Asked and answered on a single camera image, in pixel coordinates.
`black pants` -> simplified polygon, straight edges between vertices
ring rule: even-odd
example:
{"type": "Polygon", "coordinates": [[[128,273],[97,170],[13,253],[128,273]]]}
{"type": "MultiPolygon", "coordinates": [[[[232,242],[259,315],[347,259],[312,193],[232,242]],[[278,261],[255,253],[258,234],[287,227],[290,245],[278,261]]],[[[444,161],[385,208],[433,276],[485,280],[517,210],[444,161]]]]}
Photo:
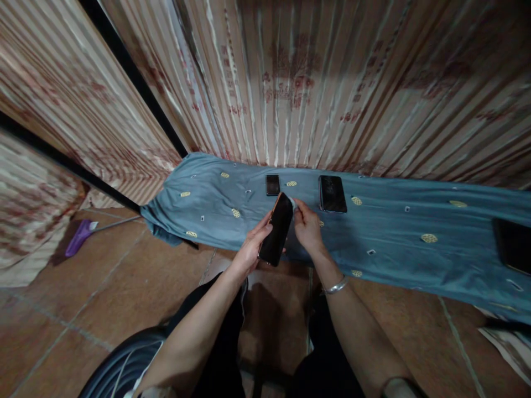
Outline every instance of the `black pants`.
{"type": "MultiPolygon", "coordinates": [[[[168,335],[218,277],[188,295],[171,318],[167,326],[168,335]]],[[[326,298],[321,296],[313,302],[313,310],[309,333],[314,350],[297,367],[286,397],[364,397],[337,339],[326,298]]],[[[237,364],[238,337],[242,325],[241,295],[238,295],[223,320],[193,397],[219,396],[220,393],[230,397],[245,397],[237,364]]]]}

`hand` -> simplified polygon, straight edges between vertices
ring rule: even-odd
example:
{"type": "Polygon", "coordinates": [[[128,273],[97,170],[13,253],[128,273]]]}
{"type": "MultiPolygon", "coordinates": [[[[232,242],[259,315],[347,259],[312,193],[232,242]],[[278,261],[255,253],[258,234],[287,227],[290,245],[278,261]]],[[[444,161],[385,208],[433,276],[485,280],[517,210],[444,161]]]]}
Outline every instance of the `hand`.
{"type": "Polygon", "coordinates": [[[295,210],[295,235],[300,244],[308,253],[324,248],[319,216],[303,201],[295,198],[294,201],[297,204],[297,209],[295,210]]]}
{"type": "Polygon", "coordinates": [[[243,279],[254,271],[258,264],[258,251],[260,250],[260,246],[266,236],[273,230],[273,226],[267,223],[270,218],[271,212],[268,212],[256,227],[247,233],[242,247],[229,267],[243,279]]]}

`mop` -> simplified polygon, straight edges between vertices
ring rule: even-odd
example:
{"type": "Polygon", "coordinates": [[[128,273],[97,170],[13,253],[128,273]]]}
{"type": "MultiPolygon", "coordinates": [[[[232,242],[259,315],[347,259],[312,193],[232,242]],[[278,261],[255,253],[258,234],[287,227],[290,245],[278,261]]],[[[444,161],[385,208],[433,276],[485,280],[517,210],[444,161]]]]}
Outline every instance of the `mop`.
{"type": "Polygon", "coordinates": [[[133,221],[134,219],[137,219],[137,218],[141,218],[141,216],[135,216],[135,217],[128,218],[125,220],[121,220],[121,221],[118,221],[113,224],[109,224],[101,228],[96,228],[98,226],[97,221],[93,222],[93,221],[90,221],[89,219],[82,220],[76,233],[74,234],[74,237],[72,238],[68,247],[66,248],[65,256],[66,257],[74,256],[79,251],[81,246],[83,246],[84,242],[87,240],[87,238],[90,235],[95,234],[96,232],[102,231],[107,228],[115,227],[117,225],[124,224],[129,221],[133,221]]]}

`phone screen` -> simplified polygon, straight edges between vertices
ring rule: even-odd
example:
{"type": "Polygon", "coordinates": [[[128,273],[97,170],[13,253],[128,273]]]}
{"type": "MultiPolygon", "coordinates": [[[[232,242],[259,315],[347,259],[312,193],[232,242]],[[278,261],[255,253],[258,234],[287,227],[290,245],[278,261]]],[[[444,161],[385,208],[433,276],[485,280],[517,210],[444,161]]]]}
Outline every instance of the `phone screen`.
{"type": "Polygon", "coordinates": [[[293,205],[285,193],[281,192],[273,208],[269,223],[273,230],[266,236],[258,257],[266,263],[277,266],[282,256],[282,249],[288,237],[289,225],[293,218],[293,205]]]}
{"type": "Polygon", "coordinates": [[[276,196],[280,193],[278,174],[269,174],[265,177],[265,193],[267,196],[276,196]]]}
{"type": "Polygon", "coordinates": [[[500,218],[492,220],[492,224],[502,262],[531,275],[531,228],[500,218]]]}
{"type": "Polygon", "coordinates": [[[334,213],[346,213],[347,203],[345,201],[345,192],[341,177],[320,176],[320,205],[324,211],[334,213]]]}

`purple mop head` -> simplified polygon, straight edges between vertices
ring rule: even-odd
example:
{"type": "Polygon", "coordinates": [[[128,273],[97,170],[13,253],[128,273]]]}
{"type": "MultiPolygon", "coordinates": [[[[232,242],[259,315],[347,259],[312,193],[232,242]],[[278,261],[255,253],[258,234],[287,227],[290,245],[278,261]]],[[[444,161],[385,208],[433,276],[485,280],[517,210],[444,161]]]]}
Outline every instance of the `purple mop head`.
{"type": "Polygon", "coordinates": [[[81,221],[79,228],[77,229],[74,237],[70,241],[68,247],[66,248],[65,256],[72,257],[75,255],[86,239],[92,235],[92,232],[97,226],[97,222],[92,222],[89,219],[84,219],[81,221]]]}

